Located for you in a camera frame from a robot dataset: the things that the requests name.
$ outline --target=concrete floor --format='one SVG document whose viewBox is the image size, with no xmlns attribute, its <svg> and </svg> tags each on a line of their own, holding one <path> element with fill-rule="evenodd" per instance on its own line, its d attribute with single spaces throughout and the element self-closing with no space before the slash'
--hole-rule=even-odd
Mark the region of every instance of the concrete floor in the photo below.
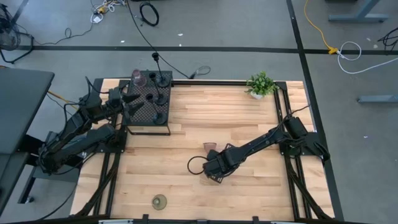
<svg viewBox="0 0 398 224">
<path fill-rule="evenodd" d="M 2 0 L 15 14 L 22 0 Z M 305 49 L 324 49 L 319 33 L 303 15 L 305 0 L 293 0 L 298 27 Z M 363 3 L 310 1 L 308 16 L 319 25 L 330 45 L 355 41 L 363 49 L 382 49 L 376 40 L 396 28 L 398 4 L 381 1 L 372 12 L 389 13 L 383 24 L 329 23 L 329 14 L 354 12 Z M 296 49 L 292 25 L 285 1 L 278 0 L 170 0 L 154 1 L 160 13 L 157 27 L 143 25 L 142 32 L 154 46 L 197 47 L 275 47 Z M 138 14 L 139 3 L 132 3 Z M 63 38 L 66 27 L 80 34 L 90 27 L 90 1 L 29 0 L 18 24 L 25 27 L 39 42 Z M 147 46 L 131 21 L 128 10 L 117 7 L 83 37 L 65 40 L 61 46 Z M 7 52 L 8 57 L 22 51 Z M 45 70 L 55 73 L 51 90 L 76 100 L 86 91 L 84 76 L 125 77 L 135 68 L 156 69 L 150 55 L 138 51 L 69 51 L 36 50 L 15 65 L 16 68 Z M 172 65 L 191 74 L 202 65 L 211 66 L 206 79 L 247 79 L 261 70 L 275 80 L 304 80 L 298 54 L 258 52 L 161 52 Z M 395 105 L 359 105 L 359 95 L 397 93 L 398 62 L 359 74 L 348 75 L 340 70 L 336 55 L 309 55 L 308 66 L 317 96 L 320 114 L 331 153 L 335 179 L 345 220 L 366 223 L 395 223 L 398 218 L 398 151 L 395 136 L 398 130 L 398 107 Z M 347 70 L 362 70 L 385 62 L 393 56 L 362 56 L 356 62 L 343 62 Z M 171 70 L 161 63 L 161 68 Z M 183 78 L 174 72 L 175 78 Z M 48 98 L 44 100 L 32 123 L 29 134 L 43 139 L 49 130 L 63 126 L 62 109 Z M 18 205 L 30 167 L 26 167 L 0 222 L 16 222 L 40 218 L 54 208 L 73 190 L 73 183 L 37 181 L 32 196 L 37 200 Z M 69 214 L 70 200 L 52 217 Z"/>
</svg>

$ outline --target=yellow cable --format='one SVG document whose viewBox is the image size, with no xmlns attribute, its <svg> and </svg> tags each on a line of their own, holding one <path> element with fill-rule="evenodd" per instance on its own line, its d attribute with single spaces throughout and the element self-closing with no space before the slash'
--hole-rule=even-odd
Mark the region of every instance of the yellow cable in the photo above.
<svg viewBox="0 0 398 224">
<path fill-rule="evenodd" d="M 56 94 L 56 93 L 53 93 L 52 91 L 48 91 L 48 93 L 50 93 L 51 95 L 53 95 L 53 96 L 55 96 L 55 97 L 57 97 L 58 99 L 60 99 L 60 100 L 63 100 L 64 102 L 66 102 L 66 103 L 72 103 L 71 101 L 68 101 L 68 100 L 66 100 L 64 97 L 62 97 L 62 96 L 60 96 L 60 95 L 58 95 L 58 94 Z"/>
<path fill-rule="evenodd" d="M 335 47 L 330 47 L 330 46 L 328 45 L 328 43 L 326 43 L 326 40 L 325 40 L 325 37 L 323 36 L 322 30 L 319 29 L 316 25 L 314 25 L 314 24 L 311 22 L 311 20 L 308 18 L 308 16 L 307 16 L 307 4 L 308 4 L 308 0 L 305 1 L 305 5 L 304 5 L 304 15 L 305 15 L 305 17 L 307 18 L 307 21 L 311 24 L 311 26 L 313 26 L 314 28 L 316 28 L 316 29 L 321 33 L 321 36 L 322 36 L 322 39 L 323 39 L 323 43 L 325 43 L 325 45 L 326 45 L 326 46 L 328 47 L 328 49 L 329 49 L 329 54 L 335 54 L 335 53 L 338 51 L 338 49 L 335 48 Z"/>
</svg>

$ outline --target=potted plant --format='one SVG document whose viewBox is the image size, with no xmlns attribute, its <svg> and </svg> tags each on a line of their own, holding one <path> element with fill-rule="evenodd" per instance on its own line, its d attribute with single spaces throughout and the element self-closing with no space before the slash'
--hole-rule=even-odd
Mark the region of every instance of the potted plant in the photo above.
<svg viewBox="0 0 398 224">
<path fill-rule="evenodd" d="M 262 71 L 256 76 L 251 76 L 246 83 L 247 86 L 250 86 L 246 93 L 249 93 L 257 100 L 260 100 L 264 96 L 273 93 L 278 89 L 278 86 L 274 83 L 274 81 L 267 77 L 266 72 Z"/>
</svg>

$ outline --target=floor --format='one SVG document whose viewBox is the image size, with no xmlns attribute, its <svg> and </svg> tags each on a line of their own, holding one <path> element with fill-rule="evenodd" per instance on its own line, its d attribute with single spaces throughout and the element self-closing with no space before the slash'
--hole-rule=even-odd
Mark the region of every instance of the floor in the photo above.
<svg viewBox="0 0 398 224">
<path fill-rule="evenodd" d="M 12 15 L 21 4 L 25 5 L 17 23 L 41 43 L 63 38 L 67 27 L 73 34 L 81 34 L 90 28 L 89 0 L 1 2 L 9 6 Z M 354 41 L 364 50 L 382 50 L 383 45 L 377 39 L 396 28 L 398 4 L 395 0 L 380 1 L 372 10 L 390 15 L 390 19 L 382 24 L 341 24 L 327 20 L 329 14 L 355 12 L 363 2 L 310 0 L 308 16 L 322 28 L 328 43 L 334 47 L 340 48 L 342 43 Z M 169 0 L 152 3 L 159 11 L 160 23 L 157 27 L 144 24 L 142 32 L 154 46 L 175 47 L 161 54 L 188 75 L 202 65 L 209 65 L 211 73 L 198 78 L 247 79 L 253 73 L 265 70 L 275 80 L 305 80 L 300 57 L 295 50 L 297 44 L 286 1 Z M 304 17 L 305 0 L 292 0 L 292 4 L 304 49 L 325 49 L 319 33 Z M 133 13 L 139 14 L 139 3 L 132 2 L 131 6 Z M 0 64 L 54 72 L 51 90 L 71 100 L 85 94 L 84 76 L 90 80 L 126 77 L 135 68 L 156 69 L 150 57 L 152 52 L 145 48 L 147 44 L 124 7 L 116 6 L 114 13 L 107 14 L 83 37 L 64 40 L 57 46 L 61 47 L 35 50 L 14 65 L 3 61 Z M 81 46 L 93 47 L 84 49 Z M 108 47 L 101 50 L 98 46 Z M 137 46 L 143 46 L 144 51 L 134 48 Z M 186 47 L 224 48 L 187 51 Z M 276 53 L 261 52 L 260 48 L 290 50 Z M 23 51 L 15 50 L 6 52 L 6 56 L 15 57 L 21 53 Z M 360 60 L 342 64 L 345 69 L 356 71 L 394 57 L 364 55 Z M 398 62 L 348 75 L 338 67 L 336 55 L 306 54 L 306 58 L 345 220 L 394 223 L 398 218 L 398 178 L 395 175 L 398 151 L 393 134 L 398 131 L 398 107 L 360 105 L 356 99 L 360 95 L 396 93 Z M 160 66 L 164 70 L 172 70 L 163 62 Z M 177 72 L 174 72 L 174 77 L 183 78 Z M 56 131 L 63 126 L 62 117 L 62 109 L 46 98 L 28 133 L 44 139 L 49 130 Z M 31 193 L 36 201 L 18 205 L 16 200 L 29 169 L 25 168 L 0 222 L 40 218 L 56 208 L 75 186 L 73 183 L 37 181 Z M 69 201 L 52 217 L 67 216 L 71 203 Z"/>
</svg>

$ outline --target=wooden tabletop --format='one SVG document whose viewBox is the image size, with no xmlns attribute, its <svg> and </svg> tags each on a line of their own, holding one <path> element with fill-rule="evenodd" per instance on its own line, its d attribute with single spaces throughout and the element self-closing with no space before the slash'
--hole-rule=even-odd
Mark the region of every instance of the wooden tabletop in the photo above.
<svg viewBox="0 0 398 224">
<path fill-rule="evenodd" d="M 118 83 L 118 79 L 104 79 L 101 91 Z M 293 110 L 308 104 L 302 82 L 287 82 L 287 86 Z M 274 96 L 255 100 L 244 93 L 246 89 L 245 86 L 175 85 L 169 114 L 172 134 L 128 136 L 111 217 L 142 218 L 143 214 L 149 214 L 154 219 L 252 220 L 258 216 L 260 220 L 293 220 L 284 158 L 277 145 L 248 157 L 221 184 L 187 170 L 191 157 L 206 156 L 204 142 L 217 143 L 216 149 L 220 151 L 227 143 L 241 146 L 277 125 Z M 308 131 L 313 131 L 308 108 L 295 116 L 300 117 Z M 82 168 L 71 214 L 78 212 L 96 190 L 102 163 L 103 155 L 97 154 Z M 190 167 L 198 171 L 202 163 L 195 159 Z M 333 217 L 321 160 L 302 156 L 302 163 L 308 191 L 325 213 Z M 296 191 L 300 215 L 304 217 L 302 197 L 297 188 Z M 160 211 L 151 205 L 157 194 L 167 198 L 167 206 Z"/>
</svg>

